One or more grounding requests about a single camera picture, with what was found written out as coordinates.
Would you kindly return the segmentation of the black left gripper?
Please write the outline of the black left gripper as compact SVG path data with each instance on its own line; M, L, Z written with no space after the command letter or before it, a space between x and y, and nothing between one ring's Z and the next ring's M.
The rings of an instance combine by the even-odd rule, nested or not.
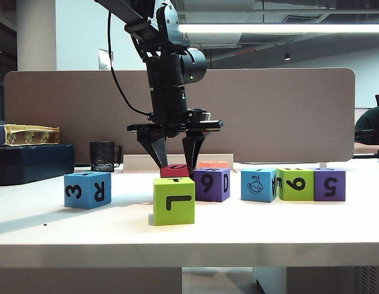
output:
M159 168L166 167L166 137L186 132L182 139L188 170L196 168L197 158L205 140L205 132L219 131L222 120L211 120L203 108L188 108L184 87L155 88L150 91L153 112L148 124L132 124L127 130L137 134L137 141Z

